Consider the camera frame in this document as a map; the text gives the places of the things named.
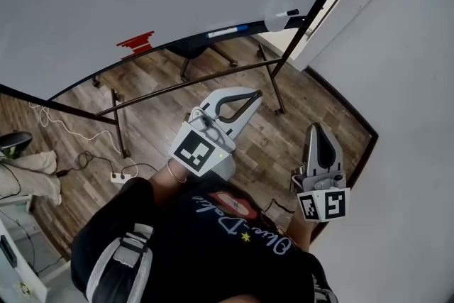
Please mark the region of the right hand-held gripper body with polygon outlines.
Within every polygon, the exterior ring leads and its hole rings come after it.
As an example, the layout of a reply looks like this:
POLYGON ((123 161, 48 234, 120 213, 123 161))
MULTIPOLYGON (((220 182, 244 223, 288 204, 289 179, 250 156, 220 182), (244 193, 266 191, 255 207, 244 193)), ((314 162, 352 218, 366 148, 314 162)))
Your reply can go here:
POLYGON ((300 166, 292 170, 290 190, 297 196, 305 221, 329 222, 347 215, 351 188, 343 168, 308 176, 300 166))

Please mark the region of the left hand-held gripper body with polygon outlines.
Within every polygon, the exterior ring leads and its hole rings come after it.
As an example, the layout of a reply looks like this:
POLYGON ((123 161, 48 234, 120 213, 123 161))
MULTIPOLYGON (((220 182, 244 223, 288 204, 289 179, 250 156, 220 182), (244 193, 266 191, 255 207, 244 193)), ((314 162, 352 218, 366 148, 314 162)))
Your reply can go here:
POLYGON ((212 171, 219 177, 232 177, 236 171, 233 140, 200 107, 195 107, 182 123, 169 156, 197 177, 212 171))

